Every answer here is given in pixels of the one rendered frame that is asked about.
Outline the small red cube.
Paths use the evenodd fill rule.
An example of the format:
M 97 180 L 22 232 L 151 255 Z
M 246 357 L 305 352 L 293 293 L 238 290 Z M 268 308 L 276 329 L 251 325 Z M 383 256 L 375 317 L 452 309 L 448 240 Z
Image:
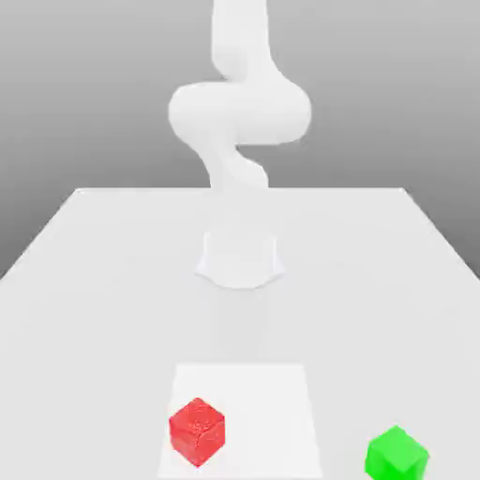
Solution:
M 169 432 L 172 448 L 199 468 L 225 444 L 225 416 L 195 397 L 169 418 Z

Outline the small green cube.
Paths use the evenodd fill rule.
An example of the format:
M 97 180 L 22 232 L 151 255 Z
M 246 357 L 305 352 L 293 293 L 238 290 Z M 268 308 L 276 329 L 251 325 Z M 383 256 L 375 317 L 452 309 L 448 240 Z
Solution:
M 369 442 L 365 472 L 372 480 L 424 480 L 428 460 L 422 444 L 393 426 Z

